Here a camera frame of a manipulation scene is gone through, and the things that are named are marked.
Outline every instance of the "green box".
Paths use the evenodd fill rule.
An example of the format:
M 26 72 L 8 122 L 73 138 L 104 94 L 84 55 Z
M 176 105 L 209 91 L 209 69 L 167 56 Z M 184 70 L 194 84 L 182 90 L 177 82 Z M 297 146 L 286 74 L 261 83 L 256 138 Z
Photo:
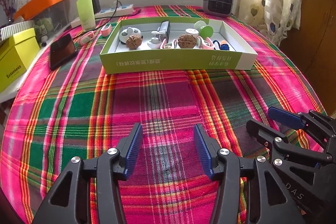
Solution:
M 0 92 L 27 71 L 39 50 L 33 28 L 4 42 L 0 47 Z
M 157 30 L 161 22 L 170 22 L 169 42 L 184 34 L 188 28 L 202 20 L 214 29 L 212 40 L 225 38 L 230 51 L 193 49 L 150 49 L 147 41 L 151 31 Z M 137 50 L 125 50 L 119 34 L 128 27 L 140 29 L 144 36 Z M 100 59 L 107 74 L 154 70 L 186 69 L 237 69 L 250 70 L 257 53 L 248 43 L 223 21 L 189 17 L 150 17 L 121 20 L 100 53 Z

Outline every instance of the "gray portable heater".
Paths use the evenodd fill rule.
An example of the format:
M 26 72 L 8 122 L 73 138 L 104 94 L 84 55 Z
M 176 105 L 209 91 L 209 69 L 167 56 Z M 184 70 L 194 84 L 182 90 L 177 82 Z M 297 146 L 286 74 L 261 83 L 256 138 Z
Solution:
M 203 0 L 203 10 L 208 15 L 228 17 L 232 6 L 233 0 Z

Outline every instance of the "yellow box lid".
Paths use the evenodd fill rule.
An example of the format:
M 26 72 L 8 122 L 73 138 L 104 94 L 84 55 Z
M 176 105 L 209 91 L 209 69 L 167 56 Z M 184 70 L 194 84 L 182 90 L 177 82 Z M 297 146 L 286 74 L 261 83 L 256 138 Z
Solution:
M 31 28 L 22 32 L 13 34 L 9 39 L 7 39 L 4 44 L 0 47 L 0 60 L 8 53 L 8 51 L 15 45 L 25 41 L 31 37 L 35 36 L 35 29 Z

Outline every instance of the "yellow box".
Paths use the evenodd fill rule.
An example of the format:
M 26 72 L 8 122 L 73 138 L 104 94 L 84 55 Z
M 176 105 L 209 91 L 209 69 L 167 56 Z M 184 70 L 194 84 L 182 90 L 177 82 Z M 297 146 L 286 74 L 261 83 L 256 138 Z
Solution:
M 14 34 L 0 47 L 0 92 L 25 73 L 39 52 L 34 29 Z

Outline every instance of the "open cardboard box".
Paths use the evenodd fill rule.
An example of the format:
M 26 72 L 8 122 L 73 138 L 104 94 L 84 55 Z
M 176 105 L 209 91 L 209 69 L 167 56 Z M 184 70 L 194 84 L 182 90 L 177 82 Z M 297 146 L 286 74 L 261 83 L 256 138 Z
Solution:
M 230 50 L 204 50 L 195 46 L 193 49 L 149 48 L 147 42 L 153 37 L 163 21 L 170 22 L 169 42 L 185 34 L 185 30 L 193 28 L 202 20 L 211 26 L 214 34 L 212 40 L 228 41 Z M 119 40 L 119 34 L 128 27 L 138 28 L 143 36 L 142 45 L 136 50 L 129 50 Z M 190 17 L 150 17 L 126 19 L 118 22 L 103 50 L 100 59 L 107 74 L 153 70 L 185 70 L 185 69 L 236 69 L 250 70 L 257 53 L 229 25 L 223 21 Z

